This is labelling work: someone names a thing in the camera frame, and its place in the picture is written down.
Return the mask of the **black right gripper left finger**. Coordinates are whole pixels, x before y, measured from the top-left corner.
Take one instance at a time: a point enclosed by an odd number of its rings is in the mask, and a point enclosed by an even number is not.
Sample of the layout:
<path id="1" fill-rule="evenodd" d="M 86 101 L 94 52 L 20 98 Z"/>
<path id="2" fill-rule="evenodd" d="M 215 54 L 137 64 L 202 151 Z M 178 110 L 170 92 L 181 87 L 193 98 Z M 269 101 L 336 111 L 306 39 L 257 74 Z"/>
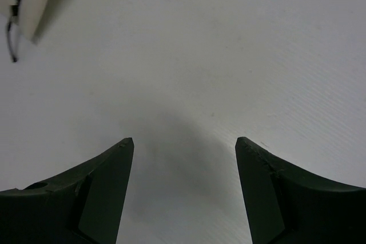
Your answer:
<path id="1" fill-rule="evenodd" d="M 116 243 L 134 143 L 25 189 L 1 192 L 1 243 Z"/>

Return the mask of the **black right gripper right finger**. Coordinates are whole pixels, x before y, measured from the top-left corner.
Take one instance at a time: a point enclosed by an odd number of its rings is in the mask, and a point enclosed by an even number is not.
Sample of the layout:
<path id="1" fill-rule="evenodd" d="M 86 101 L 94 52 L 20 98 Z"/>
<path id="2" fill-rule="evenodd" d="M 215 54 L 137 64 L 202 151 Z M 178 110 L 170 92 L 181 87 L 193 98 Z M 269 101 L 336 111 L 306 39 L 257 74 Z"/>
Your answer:
<path id="1" fill-rule="evenodd" d="M 304 170 L 247 137 L 235 145 L 253 243 L 365 243 L 365 189 Z"/>

